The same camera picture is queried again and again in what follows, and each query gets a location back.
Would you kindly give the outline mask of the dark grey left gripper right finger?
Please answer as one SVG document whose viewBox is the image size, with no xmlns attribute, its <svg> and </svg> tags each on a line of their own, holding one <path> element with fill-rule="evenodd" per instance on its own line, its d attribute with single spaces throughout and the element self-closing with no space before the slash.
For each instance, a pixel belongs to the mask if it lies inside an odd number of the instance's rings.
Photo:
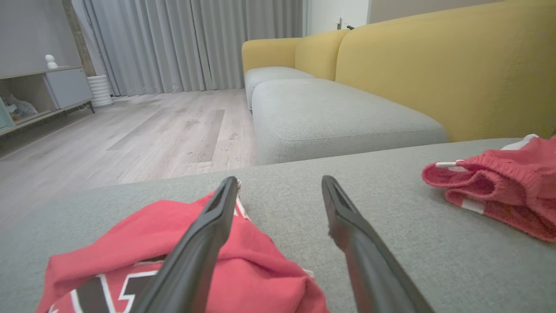
<svg viewBox="0 0 556 313">
<path fill-rule="evenodd" d="M 432 313 L 433 309 L 333 176 L 323 176 L 328 234 L 344 253 L 360 313 Z"/>
</svg>

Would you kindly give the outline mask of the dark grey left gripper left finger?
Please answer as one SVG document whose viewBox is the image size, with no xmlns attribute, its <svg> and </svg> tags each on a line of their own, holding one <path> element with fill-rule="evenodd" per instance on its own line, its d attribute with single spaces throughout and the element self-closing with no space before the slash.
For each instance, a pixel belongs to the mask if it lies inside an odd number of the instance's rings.
<svg viewBox="0 0 556 313">
<path fill-rule="evenodd" d="M 204 313 L 220 248 L 230 236 L 238 180 L 225 178 L 164 261 L 133 313 Z"/>
</svg>

